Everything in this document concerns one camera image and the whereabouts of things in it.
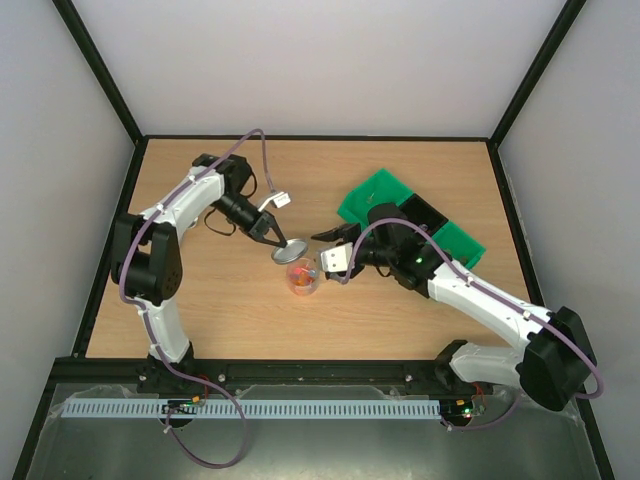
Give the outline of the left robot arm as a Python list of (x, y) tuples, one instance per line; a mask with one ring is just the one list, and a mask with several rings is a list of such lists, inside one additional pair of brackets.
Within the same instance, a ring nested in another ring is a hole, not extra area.
[(186, 177), (154, 206), (137, 215), (125, 213), (114, 225), (111, 277), (125, 302), (143, 318), (149, 354), (173, 364), (191, 350), (175, 296), (183, 268), (180, 244), (186, 231), (209, 207), (224, 214), (257, 243), (284, 247), (287, 240), (275, 217), (242, 194), (254, 172), (246, 158), (221, 160), (203, 154)]

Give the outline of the round white lid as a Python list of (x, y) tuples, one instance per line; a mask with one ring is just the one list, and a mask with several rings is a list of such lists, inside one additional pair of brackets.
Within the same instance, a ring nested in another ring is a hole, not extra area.
[(294, 238), (289, 239), (284, 247), (275, 247), (271, 258), (278, 265), (286, 265), (299, 260), (307, 251), (307, 241), (301, 238)]

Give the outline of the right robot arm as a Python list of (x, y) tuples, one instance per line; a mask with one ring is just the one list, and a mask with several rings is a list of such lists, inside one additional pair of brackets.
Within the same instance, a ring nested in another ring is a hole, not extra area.
[(385, 267), (403, 288), (462, 312), (505, 341), (503, 347), (448, 345), (436, 367), (443, 389), (474, 382), (521, 388), (551, 411), (602, 394), (595, 354), (575, 311), (532, 304), (481, 279), (436, 233), (404, 207), (382, 203), (369, 210), (367, 223), (344, 223), (312, 238), (326, 245), (317, 268), (327, 279), (347, 284), (367, 266)]

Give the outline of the clear plastic cup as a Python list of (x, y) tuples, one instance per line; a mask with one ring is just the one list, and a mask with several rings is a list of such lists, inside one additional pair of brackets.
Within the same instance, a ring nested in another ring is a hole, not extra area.
[(320, 275), (316, 262), (308, 258), (300, 258), (287, 266), (286, 284), (297, 296), (313, 294), (320, 285)]

